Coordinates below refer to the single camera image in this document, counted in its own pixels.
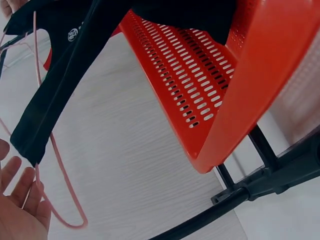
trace chair seat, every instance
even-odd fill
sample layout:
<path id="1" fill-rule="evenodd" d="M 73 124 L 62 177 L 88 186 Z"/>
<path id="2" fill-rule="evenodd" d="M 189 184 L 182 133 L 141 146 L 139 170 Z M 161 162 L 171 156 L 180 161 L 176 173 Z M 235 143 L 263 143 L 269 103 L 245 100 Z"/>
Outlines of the chair seat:
<path id="1" fill-rule="evenodd" d="M 226 46 L 204 31 L 152 23 L 132 11 L 122 20 L 197 171 L 222 164 L 268 109 L 319 29 L 319 2 L 239 0 Z"/>

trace black metal frame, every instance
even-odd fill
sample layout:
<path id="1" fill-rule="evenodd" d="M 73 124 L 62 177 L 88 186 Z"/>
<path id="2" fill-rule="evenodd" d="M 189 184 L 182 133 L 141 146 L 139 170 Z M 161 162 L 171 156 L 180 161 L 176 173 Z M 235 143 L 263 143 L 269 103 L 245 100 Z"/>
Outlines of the black metal frame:
<path id="1" fill-rule="evenodd" d="M 277 157 L 260 128 L 256 125 L 249 133 L 264 166 L 230 186 L 228 172 L 218 171 L 227 189 L 212 197 L 212 203 L 223 202 L 239 189 L 246 189 L 248 200 L 276 193 L 320 176 L 320 127 Z"/>
<path id="2" fill-rule="evenodd" d="M 15 44 L 25 35 L 7 42 Z M 7 50 L 0 55 L 0 77 Z M 320 176 L 320 126 L 285 153 L 276 156 L 264 134 L 256 125 L 248 134 L 264 166 L 234 183 L 226 166 L 217 166 L 226 189 L 211 198 L 213 206 L 188 221 L 150 240 L 180 240 L 208 225 L 245 201 L 254 201 L 269 194 L 281 194 L 287 189 Z"/>

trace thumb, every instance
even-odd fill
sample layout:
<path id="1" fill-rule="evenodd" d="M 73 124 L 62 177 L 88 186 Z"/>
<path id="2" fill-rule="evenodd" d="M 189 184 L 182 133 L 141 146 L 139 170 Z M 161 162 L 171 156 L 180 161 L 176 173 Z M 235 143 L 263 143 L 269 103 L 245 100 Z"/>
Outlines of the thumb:
<path id="1" fill-rule="evenodd" d="M 10 150 L 10 145 L 0 138 L 0 161 L 5 159 Z M 1 164 L 0 164 L 0 189 L 1 189 Z"/>

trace wood grain floor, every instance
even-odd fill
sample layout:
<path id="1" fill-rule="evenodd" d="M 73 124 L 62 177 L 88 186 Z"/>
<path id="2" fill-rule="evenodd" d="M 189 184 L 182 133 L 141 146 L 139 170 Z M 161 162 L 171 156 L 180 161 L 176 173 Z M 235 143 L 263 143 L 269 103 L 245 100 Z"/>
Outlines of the wood grain floor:
<path id="1" fill-rule="evenodd" d="M 11 130 L 36 88 L 31 56 L 3 73 L 0 115 Z M 89 226 L 74 231 L 52 217 L 51 240 L 149 239 L 211 207 L 222 189 L 213 172 L 192 168 L 122 34 L 80 82 L 54 134 Z M 2 129 L 0 137 L 8 139 Z M 50 144 L 40 171 L 58 211 L 79 224 Z M 233 211 L 186 238 L 246 239 Z"/>

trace white logo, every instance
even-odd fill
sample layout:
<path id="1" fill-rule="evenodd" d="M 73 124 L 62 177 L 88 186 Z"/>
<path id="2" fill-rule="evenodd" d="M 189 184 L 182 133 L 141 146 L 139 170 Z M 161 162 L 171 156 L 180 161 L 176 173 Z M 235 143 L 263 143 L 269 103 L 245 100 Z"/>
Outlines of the white logo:
<path id="1" fill-rule="evenodd" d="M 76 39 L 76 36 L 78 35 L 78 29 L 73 28 L 69 33 L 68 33 L 68 40 L 69 42 L 72 42 L 73 40 Z"/>

